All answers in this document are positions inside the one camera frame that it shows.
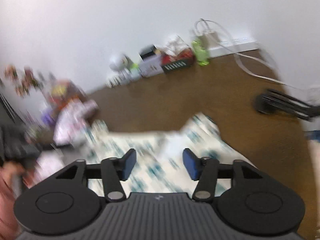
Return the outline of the person's left hand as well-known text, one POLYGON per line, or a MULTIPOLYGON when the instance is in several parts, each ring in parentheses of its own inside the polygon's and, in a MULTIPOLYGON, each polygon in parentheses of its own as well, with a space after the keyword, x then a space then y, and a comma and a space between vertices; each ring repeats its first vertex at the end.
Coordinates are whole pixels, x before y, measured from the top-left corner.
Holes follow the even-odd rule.
POLYGON ((15 239, 19 226, 14 215, 15 194, 12 180, 15 176, 24 174, 21 164, 6 162, 1 167, 1 239, 15 239))

